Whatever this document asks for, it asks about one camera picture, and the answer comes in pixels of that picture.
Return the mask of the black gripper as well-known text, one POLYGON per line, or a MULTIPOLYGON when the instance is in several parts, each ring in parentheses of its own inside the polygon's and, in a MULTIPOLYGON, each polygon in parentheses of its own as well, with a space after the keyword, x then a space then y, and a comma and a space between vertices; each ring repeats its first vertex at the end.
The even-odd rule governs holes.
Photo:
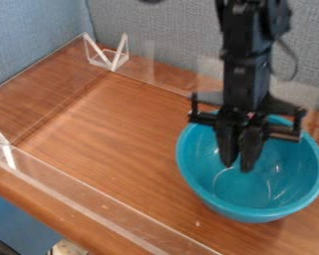
POLYGON ((301 140, 307 111, 271 95, 268 54, 223 56, 222 60, 223 89, 191 94, 188 120, 214 128, 226 167, 232 166, 240 149, 240 171, 248 172, 270 138, 301 140))

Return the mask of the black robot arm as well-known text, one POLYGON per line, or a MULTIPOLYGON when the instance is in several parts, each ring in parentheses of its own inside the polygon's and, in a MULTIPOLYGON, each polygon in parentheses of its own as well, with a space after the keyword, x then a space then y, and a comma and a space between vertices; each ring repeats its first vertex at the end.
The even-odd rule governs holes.
POLYGON ((299 141, 307 110, 270 93, 271 50, 290 30, 287 0, 215 0, 223 90, 191 94, 192 123, 212 127, 224 165, 252 169, 271 138, 299 141))

